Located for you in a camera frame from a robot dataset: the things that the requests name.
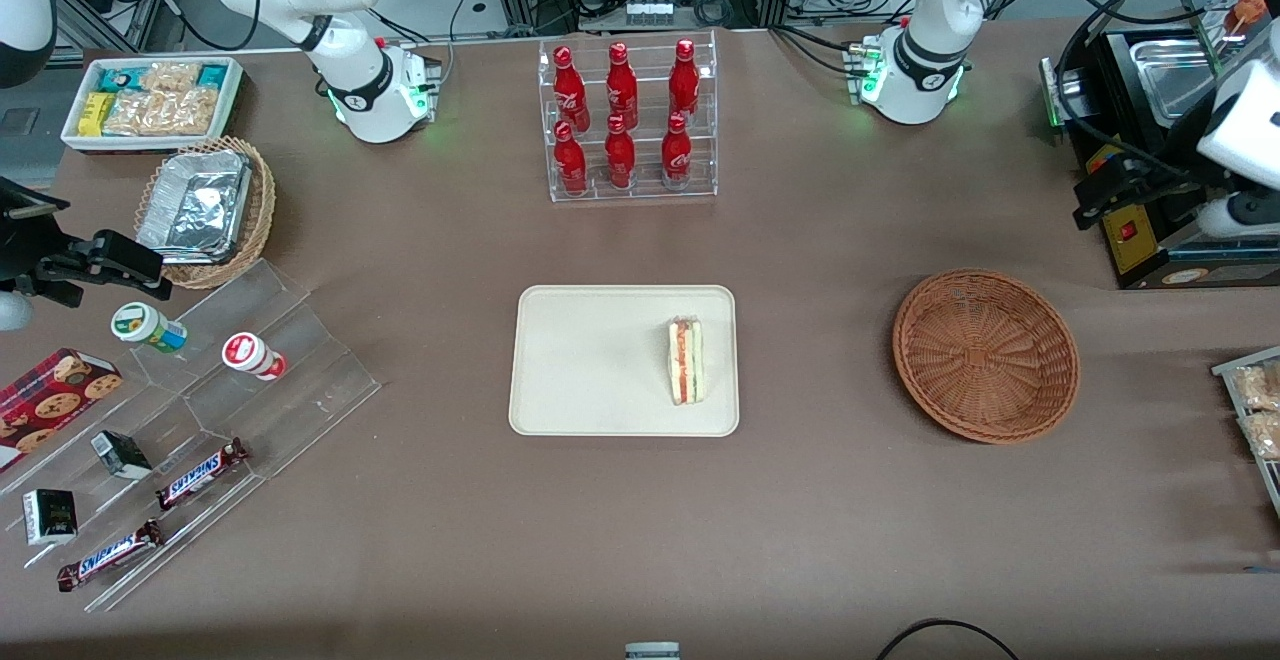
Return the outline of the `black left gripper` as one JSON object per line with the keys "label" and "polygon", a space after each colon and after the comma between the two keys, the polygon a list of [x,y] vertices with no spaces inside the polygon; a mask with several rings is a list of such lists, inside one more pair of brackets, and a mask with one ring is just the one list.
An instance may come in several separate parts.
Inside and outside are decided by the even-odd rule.
{"label": "black left gripper", "polygon": [[1201,178],[1190,171],[1137,153],[1114,153],[1110,162],[1085,173],[1084,191],[1074,191],[1074,223],[1085,232],[1106,214],[1199,189]]}

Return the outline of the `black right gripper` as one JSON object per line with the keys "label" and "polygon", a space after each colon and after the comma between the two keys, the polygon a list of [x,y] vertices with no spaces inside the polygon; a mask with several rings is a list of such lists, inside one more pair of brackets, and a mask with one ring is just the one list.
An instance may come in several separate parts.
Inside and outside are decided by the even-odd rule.
{"label": "black right gripper", "polygon": [[[67,200],[28,189],[1,178],[1,281],[4,288],[27,297],[46,297],[55,304],[76,310],[84,290],[76,281],[101,281],[101,285],[134,288],[155,301],[169,301],[173,283],[163,276],[163,256],[123,233],[100,230],[93,237],[93,272],[72,246],[79,242],[65,235],[55,214],[69,208]],[[46,256],[68,253],[72,276],[46,278],[35,272]]]}

